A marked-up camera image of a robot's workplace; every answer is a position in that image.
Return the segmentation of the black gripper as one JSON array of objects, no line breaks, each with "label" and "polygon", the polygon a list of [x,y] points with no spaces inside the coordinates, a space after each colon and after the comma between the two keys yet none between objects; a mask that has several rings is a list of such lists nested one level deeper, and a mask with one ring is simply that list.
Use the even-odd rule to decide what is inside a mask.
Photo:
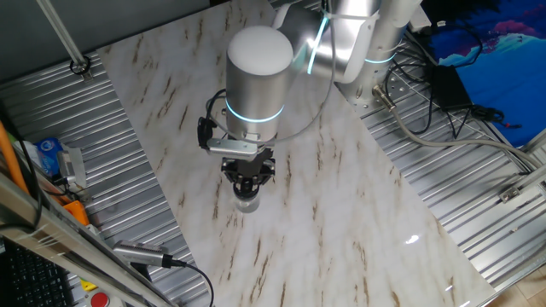
[{"label": "black gripper", "polygon": [[252,178],[253,190],[259,190],[276,174],[273,150],[266,148],[253,160],[223,158],[221,172],[232,183],[236,194],[242,194],[244,178]]}]

